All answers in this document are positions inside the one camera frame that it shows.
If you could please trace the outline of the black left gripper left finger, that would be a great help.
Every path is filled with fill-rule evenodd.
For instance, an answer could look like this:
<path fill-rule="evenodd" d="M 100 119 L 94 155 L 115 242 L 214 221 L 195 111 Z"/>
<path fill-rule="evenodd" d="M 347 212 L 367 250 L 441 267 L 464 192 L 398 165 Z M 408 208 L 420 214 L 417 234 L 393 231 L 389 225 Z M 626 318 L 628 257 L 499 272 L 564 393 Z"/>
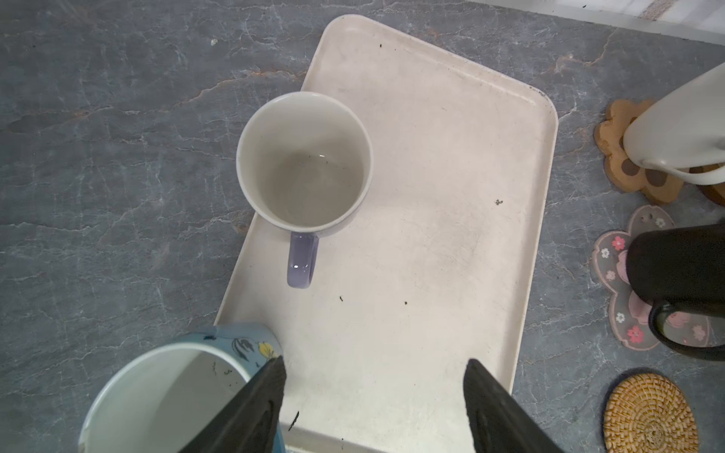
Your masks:
<path fill-rule="evenodd" d="M 286 369 L 283 358 L 267 362 L 184 452 L 284 452 L 279 430 Z"/>

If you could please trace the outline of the pink cherry blossom coaster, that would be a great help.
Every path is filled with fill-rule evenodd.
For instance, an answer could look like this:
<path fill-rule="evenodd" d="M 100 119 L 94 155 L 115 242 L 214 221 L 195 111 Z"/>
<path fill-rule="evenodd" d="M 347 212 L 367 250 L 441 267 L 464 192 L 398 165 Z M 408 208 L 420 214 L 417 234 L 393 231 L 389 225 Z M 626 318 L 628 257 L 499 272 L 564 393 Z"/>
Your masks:
<path fill-rule="evenodd" d="M 625 347 L 648 351 L 659 342 L 649 330 L 651 305 L 632 289 L 626 272 L 626 258 L 632 240 L 641 233 L 677 228 L 661 208 L 644 206 L 637 209 L 626 230 L 608 231 L 593 245 L 592 265 L 600 282 L 610 291 L 609 319 L 615 337 Z M 691 347 L 723 345 L 711 341 L 711 319 L 700 314 L 674 313 L 666 319 L 664 332 L 668 338 Z"/>

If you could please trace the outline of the light blue mug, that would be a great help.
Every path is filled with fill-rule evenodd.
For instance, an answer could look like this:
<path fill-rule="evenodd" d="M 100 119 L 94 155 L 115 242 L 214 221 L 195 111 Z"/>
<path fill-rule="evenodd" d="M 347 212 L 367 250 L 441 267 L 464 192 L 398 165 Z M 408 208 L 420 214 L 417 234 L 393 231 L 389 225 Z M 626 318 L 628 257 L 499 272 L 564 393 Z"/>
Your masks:
<path fill-rule="evenodd" d="M 259 323 L 197 328 L 134 359 L 104 386 L 81 452 L 179 452 L 267 362 L 283 353 Z"/>

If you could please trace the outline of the woven rattan round coaster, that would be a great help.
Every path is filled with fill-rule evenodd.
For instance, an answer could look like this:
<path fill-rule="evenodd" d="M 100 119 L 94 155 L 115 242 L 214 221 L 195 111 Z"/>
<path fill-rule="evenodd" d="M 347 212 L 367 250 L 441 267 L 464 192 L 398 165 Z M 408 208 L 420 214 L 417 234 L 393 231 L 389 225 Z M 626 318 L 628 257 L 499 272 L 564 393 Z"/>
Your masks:
<path fill-rule="evenodd" d="M 615 386 L 605 405 L 602 432 L 608 452 L 700 451 L 685 395 L 655 373 L 635 374 Z"/>

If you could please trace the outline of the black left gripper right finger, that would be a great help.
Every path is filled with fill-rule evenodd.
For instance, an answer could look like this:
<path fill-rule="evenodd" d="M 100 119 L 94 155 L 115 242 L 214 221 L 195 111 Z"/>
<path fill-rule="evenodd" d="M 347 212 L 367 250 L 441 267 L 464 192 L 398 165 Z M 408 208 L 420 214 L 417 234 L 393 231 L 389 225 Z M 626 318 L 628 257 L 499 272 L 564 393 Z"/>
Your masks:
<path fill-rule="evenodd" d="M 563 452 L 476 359 L 463 390 L 476 452 Z"/>

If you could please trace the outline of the beige rectangular tray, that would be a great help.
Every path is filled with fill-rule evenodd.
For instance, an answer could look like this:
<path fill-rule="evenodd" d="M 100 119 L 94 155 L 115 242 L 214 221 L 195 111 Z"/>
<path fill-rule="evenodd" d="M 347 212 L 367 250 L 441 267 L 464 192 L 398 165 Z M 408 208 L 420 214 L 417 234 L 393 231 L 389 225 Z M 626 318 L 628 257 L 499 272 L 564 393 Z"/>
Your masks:
<path fill-rule="evenodd" d="M 292 452 L 470 452 L 464 371 L 515 379 L 558 117 L 527 84 L 361 15 L 325 28 L 303 87 L 374 147 L 372 186 L 286 281 L 289 237 L 255 217 L 217 316 L 281 343 Z"/>

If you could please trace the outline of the black mug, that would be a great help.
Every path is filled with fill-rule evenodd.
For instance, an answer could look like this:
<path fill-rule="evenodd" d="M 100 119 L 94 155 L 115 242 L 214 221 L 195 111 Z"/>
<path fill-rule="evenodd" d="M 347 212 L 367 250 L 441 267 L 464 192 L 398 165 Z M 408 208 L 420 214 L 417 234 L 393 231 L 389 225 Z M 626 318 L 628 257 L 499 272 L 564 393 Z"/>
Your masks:
<path fill-rule="evenodd" d="M 634 292 L 651 305 L 649 330 L 671 350 L 693 359 L 722 362 L 724 346 L 691 347 L 668 338 L 674 313 L 724 317 L 724 226 L 648 231 L 628 248 L 626 272 Z"/>

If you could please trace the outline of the brown paw print coaster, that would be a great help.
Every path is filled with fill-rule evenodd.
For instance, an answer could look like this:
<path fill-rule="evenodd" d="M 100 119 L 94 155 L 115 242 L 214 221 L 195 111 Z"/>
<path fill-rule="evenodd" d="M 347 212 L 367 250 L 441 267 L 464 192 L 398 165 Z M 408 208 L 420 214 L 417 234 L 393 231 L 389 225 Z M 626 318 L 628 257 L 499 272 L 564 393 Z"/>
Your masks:
<path fill-rule="evenodd" d="M 595 128 L 594 138 L 604 154 L 604 170 L 611 183 L 625 193 L 640 192 L 649 202 L 662 206 L 679 196 L 685 182 L 635 164 L 627 156 L 623 143 L 630 124 L 653 104 L 652 100 L 640 103 L 615 100 L 606 110 L 606 119 Z"/>

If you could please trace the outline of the brown round wooden coaster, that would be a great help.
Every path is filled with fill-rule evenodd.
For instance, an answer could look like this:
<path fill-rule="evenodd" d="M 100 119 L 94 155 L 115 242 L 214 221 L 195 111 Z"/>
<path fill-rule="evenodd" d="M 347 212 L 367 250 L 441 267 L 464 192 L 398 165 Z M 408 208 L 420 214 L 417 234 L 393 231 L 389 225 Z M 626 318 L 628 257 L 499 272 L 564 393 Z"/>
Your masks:
<path fill-rule="evenodd" d="M 692 174 L 701 174 L 711 172 L 721 167 L 723 167 L 723 164 L 693 167 L 690 169 L 690 172 Z M 717 185 L 699 185 L 698 188 L 700 192 L 712 202 L 720 206 L 725 206 L 725 183 L 719 183 Z"/>

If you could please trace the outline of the white mug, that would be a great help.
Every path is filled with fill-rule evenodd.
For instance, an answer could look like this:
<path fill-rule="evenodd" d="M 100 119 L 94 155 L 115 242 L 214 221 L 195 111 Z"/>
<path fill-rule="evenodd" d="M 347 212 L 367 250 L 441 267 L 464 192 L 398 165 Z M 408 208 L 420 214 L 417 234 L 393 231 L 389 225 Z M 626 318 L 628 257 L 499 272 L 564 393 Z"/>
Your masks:
<path fill-rule="evenodd" d="M 237 177 L 255 213 L 290 235 L 290 287 L 311 285 L 320 239 L 353 220 L 373 169 L 362 121 L 330 96 L 290 92 L 248 120 L 236 150 Z"/>

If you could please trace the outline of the cream mug front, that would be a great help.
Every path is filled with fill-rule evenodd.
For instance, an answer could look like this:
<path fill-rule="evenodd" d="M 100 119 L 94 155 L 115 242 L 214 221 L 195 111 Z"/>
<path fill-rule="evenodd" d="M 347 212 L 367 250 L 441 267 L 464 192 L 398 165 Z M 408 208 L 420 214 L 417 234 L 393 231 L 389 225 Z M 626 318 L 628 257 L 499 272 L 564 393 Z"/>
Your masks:
<path fill-rule="evenodd" d="M 724 66 L 671 92 L 626 129 L 624 150 L 633 163 L 683 181 L 724 181 Z"/>

